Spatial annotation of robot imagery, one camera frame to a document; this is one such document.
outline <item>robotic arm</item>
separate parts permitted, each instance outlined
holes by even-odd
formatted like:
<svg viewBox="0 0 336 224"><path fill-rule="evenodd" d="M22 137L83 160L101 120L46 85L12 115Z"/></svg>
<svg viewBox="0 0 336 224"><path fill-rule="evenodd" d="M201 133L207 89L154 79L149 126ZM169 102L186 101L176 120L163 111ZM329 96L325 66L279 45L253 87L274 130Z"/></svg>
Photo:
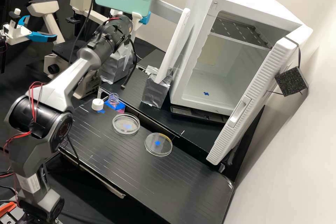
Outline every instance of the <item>robotic arm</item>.
<svg viewBox="0 0 336 224"><path fill-rule="evenodd" d="M133 25L124 15L98 27L78 53L78 60L43 87L33 89L36 122L29 91L11 106L5 122L14 134L31 132L8 143L11 166L21 186L17 203L39 223L55 223L64 199L49 186L45 159L55 153L72 126L71 96L90 70L98 70L111 53L127 40Z"/></svg>

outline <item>petri dish lid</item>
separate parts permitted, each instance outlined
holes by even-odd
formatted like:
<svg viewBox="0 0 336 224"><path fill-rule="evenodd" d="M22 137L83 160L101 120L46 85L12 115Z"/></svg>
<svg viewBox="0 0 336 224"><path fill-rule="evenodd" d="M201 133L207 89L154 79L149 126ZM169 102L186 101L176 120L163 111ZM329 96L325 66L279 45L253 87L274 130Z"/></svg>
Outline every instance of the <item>petri dish lid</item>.
<svg viewBox="0 0 336 224"><path fill-rule="evenodd" d="M124 135L132 135L140 129L139 119L128 113L118 114L112 120L114 129Z"/></svg>
<svg viewBox="0 0 336 224"><path fill-rule="evenodd" d="M145 140L146 149L155 156L168 156L173 148L172 141L164 134L152 133Z"/></svg>

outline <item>orange component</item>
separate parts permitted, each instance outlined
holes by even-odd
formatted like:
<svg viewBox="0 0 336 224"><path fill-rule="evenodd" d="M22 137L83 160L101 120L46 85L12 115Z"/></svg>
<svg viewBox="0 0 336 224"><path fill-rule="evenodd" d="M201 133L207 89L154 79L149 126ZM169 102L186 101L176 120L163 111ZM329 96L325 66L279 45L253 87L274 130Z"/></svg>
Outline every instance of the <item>orange component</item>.
<svg viewBox="0 0 336 224"><path fill-rule="evenodd" d="M9 202L8 204L0 207L0 218L6 213L12 211L14 208L16 208L16 204L14 202Z"/></svg>

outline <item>black platform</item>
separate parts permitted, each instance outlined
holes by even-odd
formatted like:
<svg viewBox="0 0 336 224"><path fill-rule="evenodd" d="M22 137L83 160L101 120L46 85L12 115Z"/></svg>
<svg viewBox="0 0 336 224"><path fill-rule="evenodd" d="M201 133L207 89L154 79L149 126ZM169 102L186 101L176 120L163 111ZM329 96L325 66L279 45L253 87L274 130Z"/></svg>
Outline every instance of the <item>black platform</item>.
<svg viewBox="0 0 336 224"><path fill-rule="evenodd" d="M151 131L141 127L132 136L116 133L112 119L87 102L74 113L70 138L82 164L107 179L171 224L221 224L233 185L223 175L173 147L170 155L156 157L144 141ZM72 154L70 145L66 147Z"/></svg>

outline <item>white cap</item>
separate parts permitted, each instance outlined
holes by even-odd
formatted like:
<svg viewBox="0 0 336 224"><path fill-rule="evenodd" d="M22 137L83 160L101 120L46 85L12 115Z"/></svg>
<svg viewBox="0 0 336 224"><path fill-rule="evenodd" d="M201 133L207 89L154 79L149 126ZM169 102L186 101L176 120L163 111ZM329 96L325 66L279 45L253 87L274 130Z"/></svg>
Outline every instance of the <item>white cap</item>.
<svg viewBox="0 0 336 224"><path fill-rule="evenodd" d="M20 15L20 13L21 13L21 10L19 8L15 8L14 14Z"/></svg>
<svg viewBox="0 0 336 224"><path fill-rule="evenodd" d="M103 107L104 107L104 101L102 99L96 98L92 100L91 108L93 110L99 111L99 110L102 110Z"/></svg>

